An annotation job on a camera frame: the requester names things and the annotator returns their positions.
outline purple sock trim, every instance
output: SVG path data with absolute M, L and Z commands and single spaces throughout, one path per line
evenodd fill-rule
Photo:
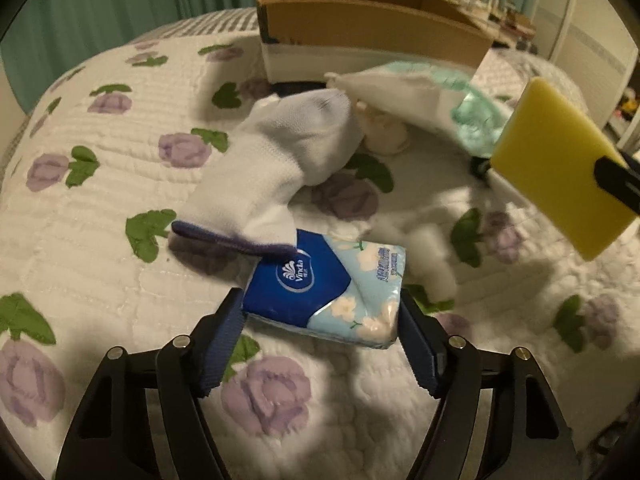
M 289 244 L 252 244 L 243 238 L 229 238 L 216 234 L 188 222 L 176 220 L 172 222 L 171 229 L 174 233 L 193 240 L 202 240 L 212 244 L 220 244 L 251 256 L 273 256 L 276 258 L 289 258 L 296 254 L 296 247 Z

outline green leaf pattern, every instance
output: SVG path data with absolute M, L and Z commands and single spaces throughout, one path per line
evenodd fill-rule
M 577 354 L 584 350 L 585 345 L 584 334 L 580 330 L 584 326 L 584 316 L 578 314 L 581 305 L 582 298 L 577 294 L 568 297 L 560 305 L 553 325 L 560 339 Z
M 152 210 L 127 218 L 125 234 L 133 253 L 145 263 L 152 263 L 159 253 L 156 237 L 167 238 L 167 226 L 176 218 L 172 209 Z
M 47 320 L 20 292 L 0 298 L 0 333 L 7 330 L 14 340 L 26 334 L 43 345 L 56 344 L 56 337 Z
M 129 85 L 124 85 L 120 83 L 103 85 L 100 88 L 95 89 L 89 95 L 91 97 L 96 97 L 100 94 L 110 94 L 111 92 L 131 92 L 131 87 Z
M 236 347 L 234 348 L 231 357 L 229 358 L 229 362 L 226 364 L 225 373 L 222 377 L 222 382 L 226 383 L 229 379 L 231 379 L 236 371 L 232 368 L 232 365 L 238 363 L 245 363 L 252 357 L 254 357 L 260 351 L 260 345 L 255 339 L 250 338 L 249 336 L 242 334 L 238 338 L 238 342 L 236 343 Z
M 236 83 L 231 81 L 224 83 L 218 91 L 213 94 L 211 102 L 218 108 L 239 108 L 242 101 L 238 97 L 238 88 Z
M 233 46 L 232 44 L 217 44 L 217 45 L 205 46 L 198 51 L 198 54 L 200 54 L 201 56 L 204 56 L 209 52 L 215 52 L 216 50 L 221 50 L 223 48 L 230 48 L 232 46 Z
M 475 269 L 482 264 L 482 256 L 476 246 L 482 240 L 480 221 L 480 211 L 471 208 L 456 222 L 449 237 L 459 260 Z
M 169 58 L 167 56 L 149 56 L 144 61 L 139 61 L 131 66 L 161 66 L 164 65 L 168 59 Z
M 62 97 L 57 97 L 53 99 L 52 102 L 49 103 L 49 106 L 47 106 L 47 113 L 49 115 L 51 115 L 53 113 L 53 110 L 55 110 L 58 107 L 58 105 L 60 104 L 60 101 L 62 101 Z
M 206 130 L 204 128 L 192 128 L 191 133 L 202 138 L 205 144 L 211 144 L 220 153 L 226 153 L 229 147 L 228 135 L 217 130 Z
M 455 306 L 454 300 L 439 301 L 437 303 L 431 303 L 427 296 L 426 290 L 422 285 L 416 283 L 409 283 L 404 288 L 412 295 L 415 304 L 421 310 L 425 316 L 436 314 L 437 312 L 446 312 L 447 310 L 453 310 Z
M 356 178 L 369 180 L 382 193 L 391 193 L 394 190 L 394 180 L 389 168 L 368 153 L 355 153 L 344 168 L 356 170 Z
M 85 146 L 74 146 L 71 157 L 75 160 L 69 163 L 71 173 L 66 178 L 67 187 L 81 186 L 85 180 L 93 176 L 100 167 L 95 153 Z

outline blue gripper pad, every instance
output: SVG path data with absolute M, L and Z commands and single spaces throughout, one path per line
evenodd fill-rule
M 422 319 L 418 321 L 414 314 L 421 316 Z M 423 330 L 424 327 L 421 327 L 421 325 L 434 323 L 437 326 L 433 325 L 434 330 L 430 330 L 428 334 Z M 436 319 L 427 318 L 420 312 L 410 295 L 403 291 L 398 312 L 398 338 L 418 386 L 437 399 L 442 396 L 440 377 L 446 364 L 438 362 L 440 358 L 434 351 L 433 342 L 429 341 L 428 336 L 437 339 L 434 342 L 442 344 L 442 339 L 446 340 L 447 334 Z
M 242 290 L 232 288 L 217 312 L 201 319 L 191 333 L 194 340 L 193 357 L 200 373 L 199 397 L 208 396 L 213 388 L 220 386 L 245 319 L 242 313 Z

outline quilted bedspread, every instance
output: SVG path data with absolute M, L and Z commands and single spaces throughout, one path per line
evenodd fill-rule
M 0 415 L 45 478 L 110 347 L 159 348 L 246 281 L 252 260 L 167 229 L 268 91 L 258 36 L 240 32 L 110 50 L 60 78 L 34 111 L 0 202 Z M 453 240 L 459 287 L 437 304 L 412 287 L 425 314 L 478 348 L 527 346 L 585 446 L 640 385 L 635 231 L 585 263 L 535 209 L 501 208 L 466 155 L 426 132 L 375 164 L 360 173 L 370 178 L 354 168 L 302 189 L 298 226 L 355 240 L 380 216 L 436 224 Z M 454 226 L 465 236 L 451 238 Z M 297 403 L 295 418 L 259 412 L 246 381 Z M 163 477 L 174 478 L 158 400 L 149 403 Z M 233 478 L 399 480 L 436 401 L 397 342 L 359 348 L 251 320 L 202 405 Z

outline metal screw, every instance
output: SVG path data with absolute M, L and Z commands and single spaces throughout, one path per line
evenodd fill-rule
M 453 335 L 449 338 L 449 344 L 453 348 L 464 348 L 466 346 L 466 339 L 459 335 Z
M 116 359 L 120 359 L 123 354 L 124 350 L 121 346 L 114 346 L 107 352 L 107 357 L 112 361 L 115 361 Z
M 529 359 L 531 359 L 531 352 L 524 348 L 524 346 L 518 346 L 516 348 L 516 357 L 522 359 L 523 361 L 528 361 Z
M 179 335 L 174 338 L 174 346 L 176 348 L 187 348 L 191 343 L 191 338 L 188 335 Z

